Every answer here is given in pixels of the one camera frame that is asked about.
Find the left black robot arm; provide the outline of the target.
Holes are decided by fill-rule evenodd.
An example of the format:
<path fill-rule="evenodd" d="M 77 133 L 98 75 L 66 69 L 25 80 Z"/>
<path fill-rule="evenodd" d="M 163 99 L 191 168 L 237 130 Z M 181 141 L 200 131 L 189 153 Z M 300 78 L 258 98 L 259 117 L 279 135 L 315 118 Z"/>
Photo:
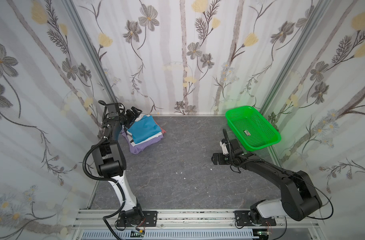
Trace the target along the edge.
<path fill-rule="evenodd" d="M 104 106 L 103 134 L 100 143 L 92 146 L 91 152 L 97 173 L 102 181 L 110 183 L 119 200 L 116 226 L 140 226 L 145 216 L 126 179 L 127 164 L 118 138 L 123 130 L 134 124 L 142 110 L 135 107 L 127 110 L 122 103 L 107 104 L 102 100 L 98 103 Z"/>

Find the green plastic basket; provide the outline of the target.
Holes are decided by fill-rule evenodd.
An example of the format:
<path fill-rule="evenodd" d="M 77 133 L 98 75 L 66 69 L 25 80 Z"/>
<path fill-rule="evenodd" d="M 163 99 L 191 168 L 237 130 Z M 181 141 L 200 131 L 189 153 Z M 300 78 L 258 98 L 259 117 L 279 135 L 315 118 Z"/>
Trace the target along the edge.
<path fill-rule="evenodd" d="M 249 152 L 267 148 L 281 141 L 280 133 L 251 106 L 228 110 L 225 117 L 230 129 Z M 247 136 L 244 130 L 248 130 L 251 135 Z"/>

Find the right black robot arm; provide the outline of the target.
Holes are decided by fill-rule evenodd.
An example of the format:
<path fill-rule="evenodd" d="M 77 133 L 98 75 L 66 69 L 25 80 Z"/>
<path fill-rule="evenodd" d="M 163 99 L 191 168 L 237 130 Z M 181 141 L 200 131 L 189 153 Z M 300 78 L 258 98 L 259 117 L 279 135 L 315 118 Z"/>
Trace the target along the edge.
<path fill-rule="evenodd" d="M 280 190 L 280 198 L 261 200 L 250 207 L 249 219 L 254 225 L 271 217 L 289 217 L 301 221 L 322 207 L 321 198 L 309 175 L 280 168 L 252 152 L 245 152 L 237 140 L 220 141 L 221 153 L 214 153 L 214 165 L 229 165 L 244 169 L 274 184 Z"/>

